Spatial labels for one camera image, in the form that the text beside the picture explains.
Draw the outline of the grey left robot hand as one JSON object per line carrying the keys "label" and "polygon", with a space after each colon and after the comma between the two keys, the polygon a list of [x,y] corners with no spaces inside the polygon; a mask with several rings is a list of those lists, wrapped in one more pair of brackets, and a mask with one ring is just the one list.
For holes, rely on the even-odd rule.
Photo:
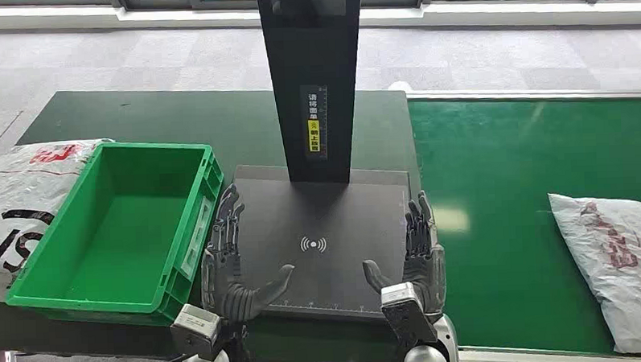
{"label": "grey left robot hand", "polygon": [[223,192],[203,249],[201,265],[203,308],[226,323],[248,322],[288,289],[295,266],[282,266],[277,277],[264,286],[251,288],[243,283],[239,251],[240,215],[245,205],[240,201],[236,184]]}

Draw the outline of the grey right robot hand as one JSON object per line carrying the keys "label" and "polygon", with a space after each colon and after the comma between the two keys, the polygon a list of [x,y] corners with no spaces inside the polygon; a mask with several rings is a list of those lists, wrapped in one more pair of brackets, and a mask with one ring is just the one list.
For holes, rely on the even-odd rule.
{"label": "grey right robot hand", "polygon": [[405,213],[405,257],[402,282],[410,282],[430,323],[443,315],[446,302],[446,251],[438,244],[432,206],[424,191],[409,201]]}

